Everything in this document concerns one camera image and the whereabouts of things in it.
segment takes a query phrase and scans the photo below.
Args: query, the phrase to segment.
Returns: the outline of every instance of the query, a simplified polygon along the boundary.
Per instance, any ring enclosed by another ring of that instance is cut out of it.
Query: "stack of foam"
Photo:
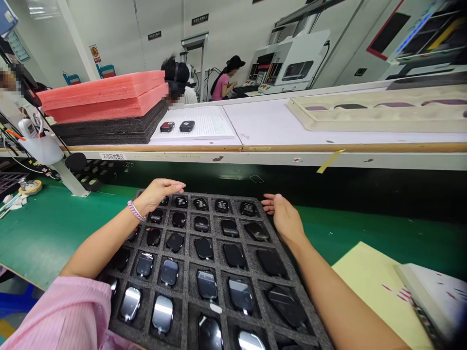
[[[139,72],[38,93],[67,145],[146,144],[167,111],[163,71]]]

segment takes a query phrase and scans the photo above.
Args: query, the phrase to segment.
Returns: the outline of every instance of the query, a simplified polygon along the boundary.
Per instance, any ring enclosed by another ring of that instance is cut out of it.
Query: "black hat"
[[[230,69],[237,69],[243,67],[245,65],[245,61],[242,61],[238,55],[235,55],[230,60],[227,61],[227,66]]]

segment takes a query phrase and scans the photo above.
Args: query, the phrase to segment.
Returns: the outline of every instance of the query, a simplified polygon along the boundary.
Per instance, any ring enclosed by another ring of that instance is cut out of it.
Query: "bracelet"
[[[128,207],[130,208],[131,212],[133,214],[135,214],[135,216],[140,219],[141,221],[145,221],[146,220],[146,217],[145,216],[142,216],[138,210],[135,208],[135,206],[133,205],[133,201],[128,201]]]

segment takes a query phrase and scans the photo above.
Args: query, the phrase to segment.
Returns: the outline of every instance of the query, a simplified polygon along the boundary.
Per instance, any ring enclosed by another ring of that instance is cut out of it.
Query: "beige plastic tray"
[[[467,132],[467,104],[446,105],[432,100],[467,100],[467,85],[291,98],[287,107],[311,131]],[[409,107],[378,106],[409,103]],[[341,109],[342,104],[367,108]],[[307,110],[324,107],[326,110]]]

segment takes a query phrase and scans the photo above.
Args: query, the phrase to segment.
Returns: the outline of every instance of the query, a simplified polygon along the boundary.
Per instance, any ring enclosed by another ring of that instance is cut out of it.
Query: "human hand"
[[[261,201],[268,215],[274,215],[274,225],[280,237],[290,247],[291,244],[308,243],[298,211],[281,194],[265,194]]]
[[[165,196],[176,192],[183,193],[186,185],[183,182],[170,179],[155,179],[138,198],[133,201],[135,208],[142,216],[156,210]]]

